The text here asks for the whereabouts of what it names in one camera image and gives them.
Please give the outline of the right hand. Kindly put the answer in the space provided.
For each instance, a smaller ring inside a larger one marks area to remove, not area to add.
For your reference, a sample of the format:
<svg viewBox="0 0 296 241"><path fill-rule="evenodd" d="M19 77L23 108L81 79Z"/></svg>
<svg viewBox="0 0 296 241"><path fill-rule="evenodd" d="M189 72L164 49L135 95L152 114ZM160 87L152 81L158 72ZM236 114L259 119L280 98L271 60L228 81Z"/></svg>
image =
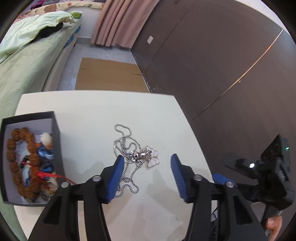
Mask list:
<svg viewBox="0 0 296 241"><path fill-rule="evenodd" d="M267 219L266 228L269 230L269 241L275 241L282 227L282 216L277 215Z"/></svg>

